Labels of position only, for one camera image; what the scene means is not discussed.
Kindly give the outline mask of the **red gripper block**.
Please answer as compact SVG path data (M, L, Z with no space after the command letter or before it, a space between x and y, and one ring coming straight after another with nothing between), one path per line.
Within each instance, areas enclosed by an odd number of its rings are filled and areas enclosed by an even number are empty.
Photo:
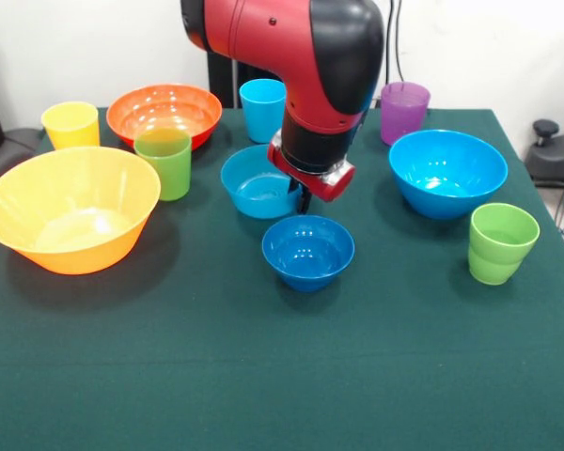
M331 202L342 195L352 181L355 167L346 158L322 174L311 174L290 163L283 155L282 144L282 131L278 130L268 146L267 158L277 169L290 177L289 194L301 191L297 204L298 212L308 211L310 194L325 202Z

